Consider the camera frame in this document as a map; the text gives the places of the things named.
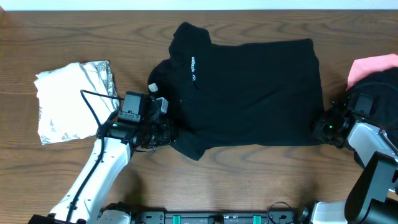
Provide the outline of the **black t-shirt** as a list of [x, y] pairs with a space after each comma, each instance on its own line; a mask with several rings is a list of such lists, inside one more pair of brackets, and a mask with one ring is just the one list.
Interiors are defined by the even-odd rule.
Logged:
[[311, 39], [217, 45], [184, 22], [148, 86], [169, 102], [172, 147], [195, 161], [214, 147], [319, 144], [312, 124], [324, 105]]

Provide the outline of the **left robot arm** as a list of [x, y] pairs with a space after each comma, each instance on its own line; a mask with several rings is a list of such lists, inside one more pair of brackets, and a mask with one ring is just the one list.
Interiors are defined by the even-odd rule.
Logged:
[[33, 223], [132, 223], [123, 203], [104, 208], [104, 201], [119, 173], [136, 152], [155, 153], [174, 140], [164, 98], [129, 91], [123, 107], [98, 124], [91, 156], [64, 198], [46, 216], [33, 215]]

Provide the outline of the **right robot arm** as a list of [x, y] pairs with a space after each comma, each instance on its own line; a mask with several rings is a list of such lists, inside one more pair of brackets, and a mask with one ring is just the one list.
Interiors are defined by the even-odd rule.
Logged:
[[345, 201], [306, 206], [296, 223], [397, 223], [397, 148], [385, 129], [370, 120], [374, 99], [353, 94], [334, 102], [316, 125], [313, 135], [330, 145], [348, 147], [364, 170]]

